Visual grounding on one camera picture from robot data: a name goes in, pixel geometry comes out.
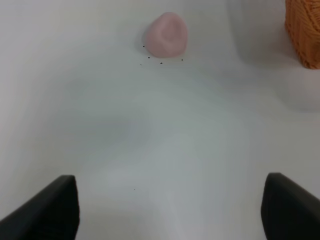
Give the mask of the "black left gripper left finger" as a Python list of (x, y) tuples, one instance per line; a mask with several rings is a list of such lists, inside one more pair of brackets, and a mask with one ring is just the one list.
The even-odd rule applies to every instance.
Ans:
[(80, 225), (76, 178), (61, 175), (0, 221), (2, 240), (74, 240)]

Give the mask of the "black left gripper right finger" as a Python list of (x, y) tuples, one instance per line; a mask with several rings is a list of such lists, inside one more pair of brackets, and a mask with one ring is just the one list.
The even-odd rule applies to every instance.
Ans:
[(320, 238), (320, 200), (282, 173), (267, 175), (260, 215), (268, 240)]

